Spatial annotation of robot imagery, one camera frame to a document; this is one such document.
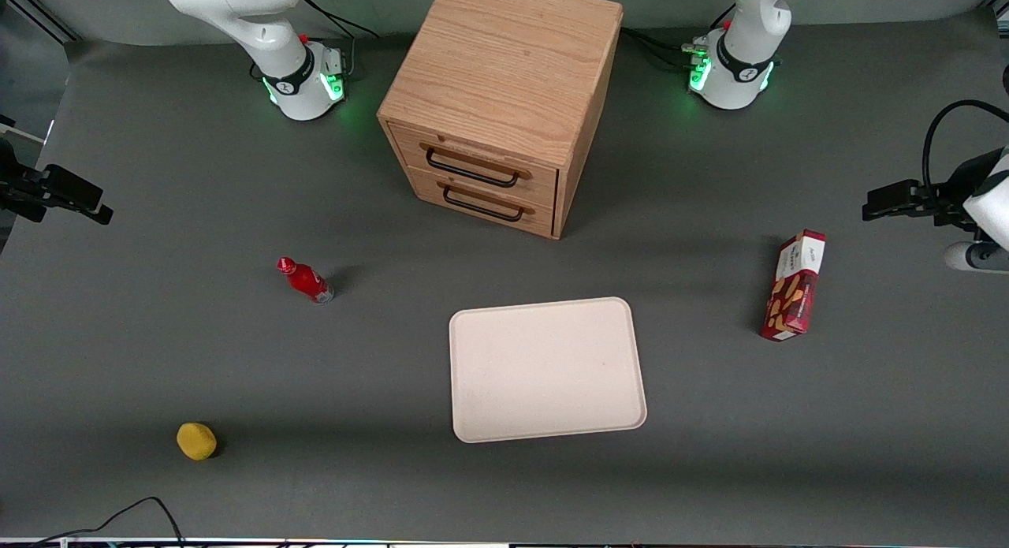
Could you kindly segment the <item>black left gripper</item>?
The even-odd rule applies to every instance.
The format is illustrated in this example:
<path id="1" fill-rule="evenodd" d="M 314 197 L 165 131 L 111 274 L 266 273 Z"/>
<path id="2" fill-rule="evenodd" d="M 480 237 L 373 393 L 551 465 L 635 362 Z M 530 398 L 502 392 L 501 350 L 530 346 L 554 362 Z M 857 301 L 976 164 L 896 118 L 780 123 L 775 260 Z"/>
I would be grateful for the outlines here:
<path id="1" fill-rule="evenodd" d="M 956 167 L 948 180 L 936 187 L 937 210 L 933 209 L 936 201 L 930 190 L 919 181 L 898 181 L 869 190 L 867 203 L 862 206 L 862 221 L 933 217 L 934 227 L 977 227 L 963 203 L 981 187 L 1004 153 L 1004 148 L 995 149 Z"/>

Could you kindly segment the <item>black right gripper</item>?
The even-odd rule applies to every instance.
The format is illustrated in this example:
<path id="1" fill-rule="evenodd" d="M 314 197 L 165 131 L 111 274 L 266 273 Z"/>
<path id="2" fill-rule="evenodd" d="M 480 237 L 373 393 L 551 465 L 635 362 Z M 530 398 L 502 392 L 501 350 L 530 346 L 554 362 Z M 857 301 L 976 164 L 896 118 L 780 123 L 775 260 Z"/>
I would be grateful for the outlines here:
<path id="1" fill-rule="evenodd" d="M 43 199 L 44 182 L 49 199 Z M 102 196 L 103 189 L 60 165 L 41 171 L 21 165 L 10 142 L 1 139 L 2 209 L 32 222 L 42 222 L 49 209 L 64 209 L 107 226 L 114 211 L 101 204 Z"/>

